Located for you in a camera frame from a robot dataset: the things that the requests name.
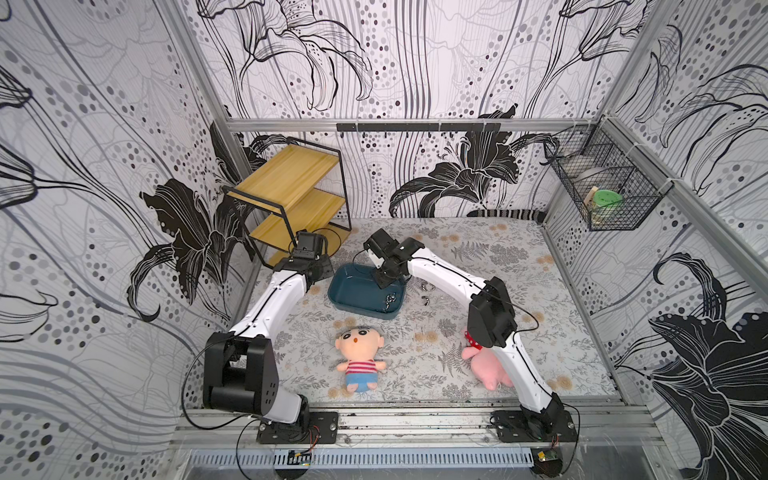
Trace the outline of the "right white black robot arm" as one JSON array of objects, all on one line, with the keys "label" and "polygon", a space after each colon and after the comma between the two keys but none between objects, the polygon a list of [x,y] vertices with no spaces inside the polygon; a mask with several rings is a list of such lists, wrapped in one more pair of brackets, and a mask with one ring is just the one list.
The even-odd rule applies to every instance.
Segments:
[{"label": "right white black robot arm", "polygon": [[511,301],[500,278],[472,275],[441,259],[420,241],[408,237],[399,242],[383,229],[363,243],[363,250],[375,265],[373,279],[379,288],[415,277],[467,309],[467,333],[482,351],[499,361],[529,424],[549,431],[567,419],[565,405],[539,374],[523,345],[516,322],[520,307]]}]

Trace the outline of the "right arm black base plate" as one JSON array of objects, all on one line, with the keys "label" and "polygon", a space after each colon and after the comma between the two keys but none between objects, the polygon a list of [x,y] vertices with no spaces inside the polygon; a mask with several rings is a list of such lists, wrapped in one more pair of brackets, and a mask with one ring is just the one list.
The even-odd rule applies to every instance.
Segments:
[{"label": "right arm black base plate", "polygon": [[578,439],[577,425],[571,414],[549,414],[521,410],[497,410],[491,414],[491,425],[503,443],[538,442],[573,443]]}]

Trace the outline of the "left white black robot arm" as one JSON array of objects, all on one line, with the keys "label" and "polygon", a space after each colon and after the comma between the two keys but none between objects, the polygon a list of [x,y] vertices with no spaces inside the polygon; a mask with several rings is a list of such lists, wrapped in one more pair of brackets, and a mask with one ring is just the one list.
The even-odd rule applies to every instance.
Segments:
[{"label": "left white black robot arm", "polygon": [[229,331],[209,337],[203,355],[203,405],[256,415],[301,433],[309,429],[308,401],[280,385],[272,337],[318,281],[333,275],[328,240],[301,231],[278,262],[253,308]]}]

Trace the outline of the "teal plastic storage box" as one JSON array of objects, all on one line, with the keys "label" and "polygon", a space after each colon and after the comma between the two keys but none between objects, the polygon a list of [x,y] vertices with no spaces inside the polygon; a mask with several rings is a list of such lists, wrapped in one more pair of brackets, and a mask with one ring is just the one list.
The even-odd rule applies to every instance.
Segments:
[{"label": "teal plastic storage box", "polygon": [[[380,289],[372,278],[373,267],[347,263],[340,266],[333,276],[327,295],[339,310],[381,320],[394,319],[405,300],[406,283],[396,281]],[[389,312],[384,311],[385,297],[393,292],[397,301]]]}]

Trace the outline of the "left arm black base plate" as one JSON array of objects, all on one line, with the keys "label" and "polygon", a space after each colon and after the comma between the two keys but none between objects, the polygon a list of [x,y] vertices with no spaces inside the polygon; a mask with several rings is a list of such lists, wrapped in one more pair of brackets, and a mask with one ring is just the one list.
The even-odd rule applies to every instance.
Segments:
[{"label": "left arm black base plate", "polygon": [[337,411],[308,411],[291,424],[262,421],[257,441],[264,445],[326,445],[336,442],[339,426]]}]

